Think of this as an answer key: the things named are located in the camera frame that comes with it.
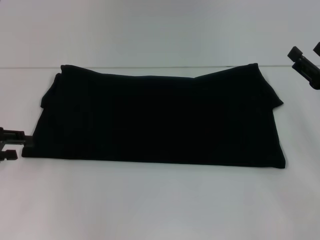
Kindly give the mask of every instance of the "white backdrop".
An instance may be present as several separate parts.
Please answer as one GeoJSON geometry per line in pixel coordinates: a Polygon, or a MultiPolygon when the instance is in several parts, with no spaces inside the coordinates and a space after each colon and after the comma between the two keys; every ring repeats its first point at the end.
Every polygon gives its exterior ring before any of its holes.
{"type": "MultiPolygon", "coordinates": [[[[1,0],[1,127],[33,133],[41,97],[61,64],[111,74],[196,77],[228,69],[219,66],[258,62],[284,101],[274,117],[287,165],[4,161],[0,238],[318,239],[320,91],[289,67],[287,54],[296,45],[320,63],[312,53],[320,41],[319,5],[315,0],[1,0]]],[[[21,155],[22,148],[15,149],[21,155]]]]}

